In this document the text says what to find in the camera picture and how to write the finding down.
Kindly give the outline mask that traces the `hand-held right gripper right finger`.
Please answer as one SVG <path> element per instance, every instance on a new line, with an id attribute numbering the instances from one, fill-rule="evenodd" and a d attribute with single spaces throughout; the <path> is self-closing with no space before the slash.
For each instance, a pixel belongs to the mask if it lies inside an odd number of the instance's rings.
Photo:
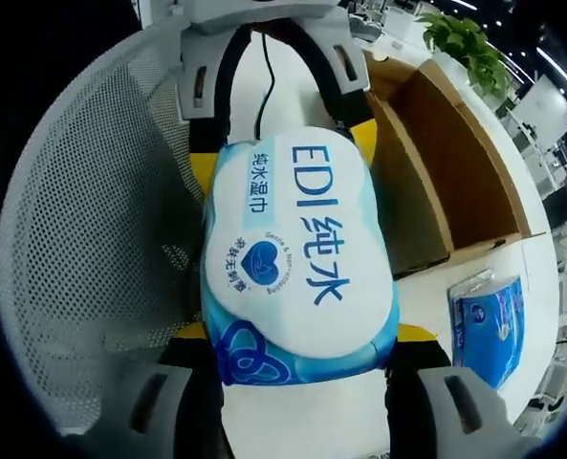
<path id="1" fill-rule="evenodd" d="M 398 326 L 384 372 L 393 458 L 526 458 L 540 448 L 509 422 L 497 391 L 452 365 L 420 326 Z"/>

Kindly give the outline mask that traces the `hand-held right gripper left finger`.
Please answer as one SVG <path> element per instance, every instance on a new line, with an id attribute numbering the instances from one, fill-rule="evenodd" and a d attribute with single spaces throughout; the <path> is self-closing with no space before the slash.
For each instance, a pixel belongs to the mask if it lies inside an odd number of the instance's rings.
<path id="1" fill-rule="evenodd" d="M 97 421 L 64 443 L 74 458 L 225 458 L 224 392 L 206 326 L 182 327 L 156 362 L 103 394 Z"/>

